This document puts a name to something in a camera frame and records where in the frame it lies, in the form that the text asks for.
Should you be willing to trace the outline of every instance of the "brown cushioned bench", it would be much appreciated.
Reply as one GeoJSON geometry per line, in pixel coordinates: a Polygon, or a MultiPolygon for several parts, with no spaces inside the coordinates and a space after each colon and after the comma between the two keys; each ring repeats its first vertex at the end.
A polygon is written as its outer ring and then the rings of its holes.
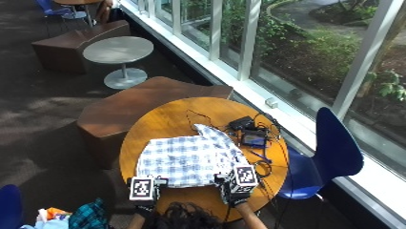
{"type": "Polygon", "coordinates": [[[62,35],[31,43],[41,66],[65,73],[86,73],[87,61],[83,49],[98,40],[129,35],[127,22],[121,20],[97,25],[82,31],[69,31],[62,35]]]}
{"type": "Polygon", "coordinates": [[[85,107],[77,127],[89,153],[102,169],[118,167],[123,137],[135,121],[155,107],[187,97],[227,99],[228,86],[200,86],[155,76],[85,107]]]}

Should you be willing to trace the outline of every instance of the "floor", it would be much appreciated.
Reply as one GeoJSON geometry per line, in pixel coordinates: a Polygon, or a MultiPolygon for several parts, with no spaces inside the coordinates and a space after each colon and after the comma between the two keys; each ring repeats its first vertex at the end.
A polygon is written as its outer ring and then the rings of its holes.
{"type": "MultiPolygon", "coordinates": [[[[75,130],[82,108],[117,91],[102,77],[119,66],[93,64],[74,75],[43,70],[30,42],[46,38],[43,18],[34,0],[0,0],[0,186],[13,183],[22,195],[25,222],[33,224],[39,208],[74,211],[102,198],[110,224],[125,228],[131,203],[118,169],[99,170],[75,130]]],[[[70,29],[85,28],[69,21],[70,29]]],[[[59,34],[49,21],[50,35],[59,34]]],[[[130,64],[148,76],[164,75],[192,83],[158,50],[130,64]]],[[[355,228],[334,206],[318,198],[288,201],[274,198],[259,214],[268,228],[355,228]]],[[[243,228],[240,222],[227,228],[243,228]]]]}

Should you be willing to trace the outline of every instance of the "checkered towel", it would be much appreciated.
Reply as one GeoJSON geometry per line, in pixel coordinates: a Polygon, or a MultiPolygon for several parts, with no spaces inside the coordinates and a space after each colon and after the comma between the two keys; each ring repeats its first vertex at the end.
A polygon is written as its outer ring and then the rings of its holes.
{"type": "Polygon", "coordinates": [[[172,188],[204,186],[235,163],[248,164],[224,133],[202,124],[194,126],[199,135],[148,141],[138,158],[137,177],[164,177],[172,188]]]}

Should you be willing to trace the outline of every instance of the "dark hair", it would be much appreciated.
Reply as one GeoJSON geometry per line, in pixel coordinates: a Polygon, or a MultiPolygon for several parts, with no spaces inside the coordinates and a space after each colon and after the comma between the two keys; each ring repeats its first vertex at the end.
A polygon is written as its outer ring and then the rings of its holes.
{"type": "Polygon", "coordinates": [[[222,223],[194,203],[172,202],[163,215],[155,215],[146,223],[154,229],[218,229],[222,223]]]}

